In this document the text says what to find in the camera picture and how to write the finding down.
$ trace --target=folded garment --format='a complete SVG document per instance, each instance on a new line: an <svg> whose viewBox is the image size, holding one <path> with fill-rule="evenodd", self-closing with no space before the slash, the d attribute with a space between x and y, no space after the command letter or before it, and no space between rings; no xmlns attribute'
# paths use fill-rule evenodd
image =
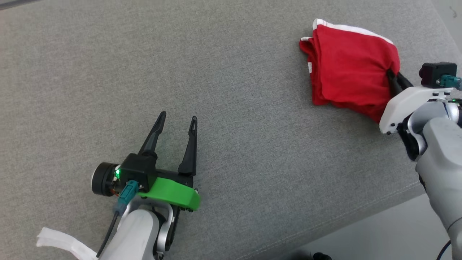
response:
<svg viewBox="0 0 462 260"><path fill-rule="evenodd" d="M392 41L366 29L315 19L313 37L303 37L299 44L308 54L315 105L331 102L380 122L391 99L387 70L400 70Z"/></svg>

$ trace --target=teal connector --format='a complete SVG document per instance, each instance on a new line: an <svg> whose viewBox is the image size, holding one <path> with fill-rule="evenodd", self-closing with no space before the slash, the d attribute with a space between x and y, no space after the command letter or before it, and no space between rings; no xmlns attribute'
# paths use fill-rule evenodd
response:
<svg viewBox="0 0 462 260"><path fill-rule="evenodd" d="M132 200L140 188L138 187L138 182L134 180L130 180L125 188L123 188L122 192L119 194L119 198L117 199L117 203L114 205L114 212L118 212L119 215L122 215L125 210L127 209L127 205Z"/></svg>
<svg viewBox="0 0 462 260"><path fill-rule="evenodd" d="M451 75L443 75L441 79L437 80L437 83L442 87L455 87L461 90L462 79Z"/></svg>

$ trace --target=stitching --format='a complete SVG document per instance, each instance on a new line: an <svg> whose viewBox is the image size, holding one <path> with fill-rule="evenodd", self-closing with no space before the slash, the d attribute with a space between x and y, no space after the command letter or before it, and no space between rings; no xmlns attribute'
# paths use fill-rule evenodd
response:
<svg viewBox="0 0 462 260"><path fill-rule="evenodd" d="M347 212L345 212L345 213L343 213L343 214L341 214L341 215L338 215L338 216L336 216L336 217L333 217L333 218L331 218L331 219L329 219L329 220L327 220L327 221L321 222L321 223L319 223L319 224L317 224L317 225L315 225L315 226L313 226L313 227L303 229L303 230L301 230L301 231L299 231L299 232L297 232L297 233L295 233L295 234L292 234L292 235L287 236L287 237L285 237L285 238L283 238L283 239L280 239L280 240L278 240L278 241L276 241L276 242L274 242L274 243L271 243L271 244L269 244L269 245L267 245L267 246L264 246L264 247L262 247L262 248L260 248L260 249L258 249L258 250L255 250L255 251L252 251L252 252L250 252L250 253L248 253L248 254L245 254L245 255L243 255L243 256L241 256L241 257L239 257L239 258L236 258L236 260L240 260L240 259L246 260L246 259L249 259L250 257L253 257L253 256L255 256L255 255L261 254L261 253L263 253L263 252L265 252L265 251L268 251L268 250L270 250L270 249L276 247L277 244L280 244L280 243L282 243L282 242L284 242L284 241L287 241L287 240L289 240L289 239L292 239L293 237L298 236L298 235L300 235L301 233L304 233L304 232L306 232L306 231L313 231L313 230L316 230L316 229L320 228L321 226L323 226L324 224L330 224L330 223L333 223L333 222L335 222L335 221L338 221L338 220L340 220L340 219L346 217L346 215L348 215L348 214L350 214L350 213L352 213L352 212L359 211L360 209L365 208L365 207L367 207L367 206L369 206L369 205L371 205L371 204L375 204L376 202L380 202L380 201L382 201L382 200L384 200L384 199L386 199L386 198L390 198L390 197L392 197L392 196L396 196L396 195L399 195L399 194L401 194L401 193L403 193L403 192L406 192L407 190L410 190L411 188L413 188L412 186L414 186L415 184L419 184L419 183L420 183L420 182L414 182L414 183L412 183L412 184L409 184L408 186L406 186L406 187L404 187L404 188L401 188L401 189L399 189L399 190L397 190L397 191L395 191L395 192L393 192L393 193L390 193L390 194L388 194L388 195L385 195L385 196L383 196L383 197L381 197L381 198L374 199L374 200L372 200L372 201L370 201L370 202L368 202L368 203L366 203L366 204L364 204L364 205L362 205L362 206L359 206L358 208L355 208L355 209L353 209L353 210L347 211Z"/></svg>

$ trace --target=gray fabric surface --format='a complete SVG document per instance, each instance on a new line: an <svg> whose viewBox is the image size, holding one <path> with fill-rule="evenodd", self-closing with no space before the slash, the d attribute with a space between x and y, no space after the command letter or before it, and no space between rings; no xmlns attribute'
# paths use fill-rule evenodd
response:
<svg viewBox="0 0 462 260"><path fill-rule="evenodd" d="M137 151L167 111L158 167L175 170L198 117L199 211L166 259L268 259L421 194L398 136L313 106L298 40L315 18L391 39L402 72L462 64L417 0L42 0L0 11L0 259L73 259L35 248L42 227L97 250L114 198L102 161Z"/></svg>

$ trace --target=white trim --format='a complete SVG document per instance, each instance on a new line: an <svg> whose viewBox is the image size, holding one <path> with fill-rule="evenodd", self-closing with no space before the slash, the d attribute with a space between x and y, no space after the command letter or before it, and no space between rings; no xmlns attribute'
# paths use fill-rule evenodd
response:
<svg viewBox="0 0 462 260"><path fill-rule="evenodd" d="M374 32L363 29L363 28L353 27L353 26L349 26L349 25L333 25L331 23L328 23L328 22L324 21L323 19L315 19L314 22L313 22L313 31L317 29L318 25L323 25L323 26L326 26L326 27L329 27L329 28L342 30L342 31L351 31L351 32L359 33L359 34L379 37L379 38L385 40L386 42L388 42L390 44L393 44L393 42L390 41L389 39L387 39L387 38L385 38L385 37L383 37L381 35L378 35L378 34L376 34Z"/></svg>

